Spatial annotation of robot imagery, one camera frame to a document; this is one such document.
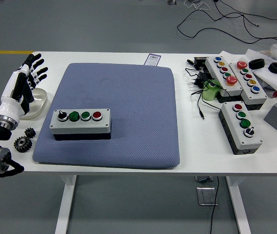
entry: control box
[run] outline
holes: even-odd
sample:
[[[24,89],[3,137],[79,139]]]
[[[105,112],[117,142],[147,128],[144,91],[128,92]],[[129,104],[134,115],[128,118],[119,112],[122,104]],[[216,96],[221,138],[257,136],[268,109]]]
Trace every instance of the control box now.
[[[111,139],[110,109],[54,110],[50,129],[55,140]]]
[[[221,56],[207,57],[205,65],[211,77],[217,80],[223,87],[223,89],[220,89],[218,101],[223,103],[225,101],[236,100],[235,96],[240,96],[242,87],[225,59]]]
[[[243,101],[225,102],[219,118],[235,155],[253,154],[262,145],[262,139]]]
[[[260,86],[248,64],[241,59],[237,63],[229,64],[243,91],[241,97],[248,110],[259,110],[267,99],[267,95]]]

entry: label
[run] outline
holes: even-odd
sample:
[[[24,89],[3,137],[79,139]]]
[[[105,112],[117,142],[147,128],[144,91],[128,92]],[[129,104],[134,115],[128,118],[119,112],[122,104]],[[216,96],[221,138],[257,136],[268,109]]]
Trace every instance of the label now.
[[[149,54],[144,65],[158,66],[161,55]]]

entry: robotic arm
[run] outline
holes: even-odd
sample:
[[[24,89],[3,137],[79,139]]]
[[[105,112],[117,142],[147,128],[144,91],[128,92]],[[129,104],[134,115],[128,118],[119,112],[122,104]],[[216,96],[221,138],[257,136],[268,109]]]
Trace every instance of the robotic arm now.
[[[23,65],[12,73],[4,89],[0,106],[0,140],[10,139],[11,131],[17,128],[20,117],[29,112],[29,103],[34,101],[32,90],[47,77],[44,74],[47,67],[35,71],[44,62],[40,58],[41,54],[30,54]],[[7,171],[10,165],[14,169]],[[23,170],[24,167],[12,160],[10,150],[0,146],[0,177],[14,176]]]

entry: metal gear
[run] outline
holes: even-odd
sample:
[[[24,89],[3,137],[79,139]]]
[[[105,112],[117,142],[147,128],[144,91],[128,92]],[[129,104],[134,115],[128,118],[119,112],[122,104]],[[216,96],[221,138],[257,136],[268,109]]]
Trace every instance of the metal gear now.
[[[31,140],[26,136],[21,136],[17,138],[14,142],[15,149],[20,153],[25,153],[28,150],[31,149],[32,142]]]
[[[33,138],[36,135],[36,132],[33,128],[27,128],[25,134],[28,138]]]

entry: white table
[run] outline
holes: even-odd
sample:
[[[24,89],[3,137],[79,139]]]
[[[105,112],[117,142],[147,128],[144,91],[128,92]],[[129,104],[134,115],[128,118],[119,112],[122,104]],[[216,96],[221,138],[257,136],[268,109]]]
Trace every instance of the white table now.
[[[169,67],[174,75],[177,121],[179,134],[180,164],[168,170],[140,170],[122,168],[100,168],[87,166],[48,165],[35,163],[32,160],[36,138],[40,133],[44,119],[57,91],[62,76],[70,63],[118,63],[144,64],[146,53],[89,53],[89,52],[40,52],[44,58],[44,65],[49,68],[48,77],[37,87],[46,90],[48,99],[39,116],[31,120],[22,120],[16,130],[12,132],[9,141],[0,141],[2,147],[12,152],[13,160],[25,168],[25,173],[54,173],[61,175],[65,182],[63,199],[60,207],[56,233],[66,233],[69,221],[71,202],[74,194],[76,175],[90,174],[124,174],[124,173],[172,173],[193,176],[227,176],[238,227],[240,233],[248,234],[250,228],[247,223],[243,202],[239,192],[239,183],[243,176],[277,176],[277,130],[263,121],[264,117],[277,102],[277,98],[268,98],[262,108],[252,111],[252,119],[263,140],[262,146],[252,155],[234,155],[218,117],[218,111],[202,103],[201,110],[205,119],[201,119],[197,108],[199,96],[190,96],[198,89],[190,84],[193,82],[185,68],[192,68],[187,59],[205,57],[201,54],[158,54],[161,55],[158,66]],[[239,55],[233,56],[222,53],[227,62],[238,61]],[[213,105],[221,107],[216,100]],[[26,153],[18,153],[13,142],[24,135],[28,127],[34,128],[37,136],[33,139],[33,146]]]

